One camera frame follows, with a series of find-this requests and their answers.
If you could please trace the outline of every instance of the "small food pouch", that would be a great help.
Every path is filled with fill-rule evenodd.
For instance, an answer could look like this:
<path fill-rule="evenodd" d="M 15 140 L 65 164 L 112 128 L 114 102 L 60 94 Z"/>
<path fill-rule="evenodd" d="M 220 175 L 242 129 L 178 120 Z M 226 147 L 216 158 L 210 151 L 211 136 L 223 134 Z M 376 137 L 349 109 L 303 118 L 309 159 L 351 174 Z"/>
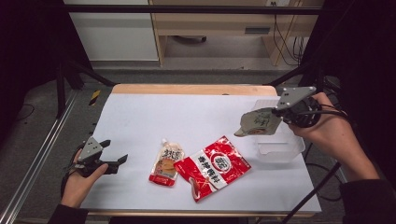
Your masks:
<path fill-rule="evenodd" d="M 251 166 L 226 136 L 186 159 L 175 168 L 191 184 L 193 199 L 198 202 L 222 189 L 247 172 Z"/>
<path fill-rule="evenodd" d="M 163 147 L 157 155 L 148 180 L 165 186 L 173 186 L 177 178 L 174 163 L 184 158 L 184 151 L 177 143 L 163 139 Z"/>

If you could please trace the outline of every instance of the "white tabletop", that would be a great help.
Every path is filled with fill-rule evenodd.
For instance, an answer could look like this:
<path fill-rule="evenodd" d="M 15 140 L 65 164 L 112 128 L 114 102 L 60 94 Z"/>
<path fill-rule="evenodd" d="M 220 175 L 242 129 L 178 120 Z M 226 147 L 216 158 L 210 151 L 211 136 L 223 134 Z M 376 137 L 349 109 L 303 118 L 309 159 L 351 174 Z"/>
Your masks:
<path fill-rule="evenodd" d="M 96 214 L 245 214 L 260 216 L 290 211 L 313 189 L 302 156 L 290 163 L 265 163 L 257 157 L 254 138 L 236 137 L 241 116 L 257 100 L 276 105 L 277 96 L 110 94 L 93 137 L 111 140 L 101 157 L 128 161 L 116 175 L 104 175 L 81 207 Z M 196 203 L 191 186 L 181 176 L 173 187 L 149 182 L 163 138 L 179 143 L 186 156 L 223 135 L 252 168 L 232 184 Z M 302 213 L 320 212 L 314 196 Z"/>

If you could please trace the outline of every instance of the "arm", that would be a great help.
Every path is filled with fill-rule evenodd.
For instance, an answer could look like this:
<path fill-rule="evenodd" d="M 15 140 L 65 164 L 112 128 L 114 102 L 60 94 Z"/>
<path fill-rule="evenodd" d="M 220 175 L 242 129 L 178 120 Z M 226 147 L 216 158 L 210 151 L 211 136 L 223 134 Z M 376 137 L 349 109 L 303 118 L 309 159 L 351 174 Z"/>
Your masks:
<path fill-rule="evenodd" d="M 81 150 L 76 154 L 74 162 L 77 162 L 80 153 Z M 64 196 L 52 214 L 49 224 L 84 223 L 88 210 L 80 209 L 79 207 L 87 197 L 95 181 L 105 173 L 107 167 L 107 164 L 103 164 L 87 178 L 76 171 L 71 171 L 64 188 Z"/>
<path fill-rule="evenodd" d="M 332 105 L 323 92 L 313 97 L 321 105 Z M 347 120 L 321 115 L 318 124 L 311 128 L 290 128 L 344 167 L 349 181 L 340 187 L 346 211 L 344 223 L 396 223 L 394 190 L 387 181 L 379 179 Z"/>

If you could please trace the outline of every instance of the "gray floor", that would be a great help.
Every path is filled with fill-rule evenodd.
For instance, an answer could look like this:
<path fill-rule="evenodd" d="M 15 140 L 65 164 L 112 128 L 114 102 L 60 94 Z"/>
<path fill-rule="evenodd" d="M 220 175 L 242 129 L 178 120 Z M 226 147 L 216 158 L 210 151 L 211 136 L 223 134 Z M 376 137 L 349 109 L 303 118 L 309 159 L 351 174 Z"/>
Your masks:
<path fill-rule="evenodd" d="M 269 63 L 259 37 L 212 37 L 205 43 L 194 40 L 170 38 L 165 64 L 128 62 L 94 63 L 97 72 L 109 79 L 122 83 L 224 83 L 263 84 L 286 74 L 293 66 L 281 64 L 274 67 Z M 45 222 L 60 200 L 60 181 L 63 167 L 69 162 L 75 147 L 86 140 L 94 131 L 94 123 L 111 89 L 83 75 L 86 86 L 82 91 L 71 91 L 76 102 L 66 123 L 50 148 L 26 200 L 19 210 L 17 220 L 22 223 Z M 289 80 L 284 86 L 293 86 L 298 78 Z M 92 93 L 101 90 L 96 105 L 88 105 Z M 45 142 L 54 124 L 57 113 L 56 86 L 51 81 L 31 90 L 25 99 L 26 106 L 20 118 L 1 146 L 0 150 L 0 209 L 6 209 L 18 186 L 28 172 L 37 152 Z M 327 167 L 332 160 L 313 149 L 308 161 Z M 316 167 L 308 166 L 314 185 L 325 175 Z M 338 182 L 332 180 L 321 195 L 338 197 Z M 343 205 L 341 202 L 327 202 L 319 199 L 323 212 L 311 218 L 295 218 L 291 223 L 341 223 Z M 106 217 L 90 217 L 93 223 L 106 221 Z"/>

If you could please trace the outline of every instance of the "red snack package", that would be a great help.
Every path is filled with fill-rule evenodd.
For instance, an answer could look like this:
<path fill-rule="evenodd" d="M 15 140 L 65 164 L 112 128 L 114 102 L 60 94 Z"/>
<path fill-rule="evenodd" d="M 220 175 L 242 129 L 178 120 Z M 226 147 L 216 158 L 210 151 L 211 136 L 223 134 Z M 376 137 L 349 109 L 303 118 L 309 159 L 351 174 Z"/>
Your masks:
<path fill-rule="evenodd" d="M 190 182 L 192 197 L 196 202 L 226 187 L 250 168 L 226 136 L 192 156 L 175 162 L 175 169 Z"/>

